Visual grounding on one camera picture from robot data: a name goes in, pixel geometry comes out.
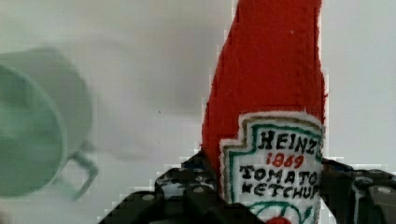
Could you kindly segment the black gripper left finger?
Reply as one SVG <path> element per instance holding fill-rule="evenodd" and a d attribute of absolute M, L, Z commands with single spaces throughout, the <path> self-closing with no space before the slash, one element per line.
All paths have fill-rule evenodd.
<path fill-rule="evenodd" d="M 159 176 L 154 190 L 127 196 L 98 224 L 265 224 L 218 193 L 216 173 L 198 152 Z"/>

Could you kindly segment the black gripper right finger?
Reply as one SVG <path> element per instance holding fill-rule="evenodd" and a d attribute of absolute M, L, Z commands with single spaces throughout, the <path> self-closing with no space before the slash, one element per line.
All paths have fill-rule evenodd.
<path fill-rule="evenodd" d="M 320 197 L 337 224 L 396 224 L 395 175 L 322 161 Z"/>

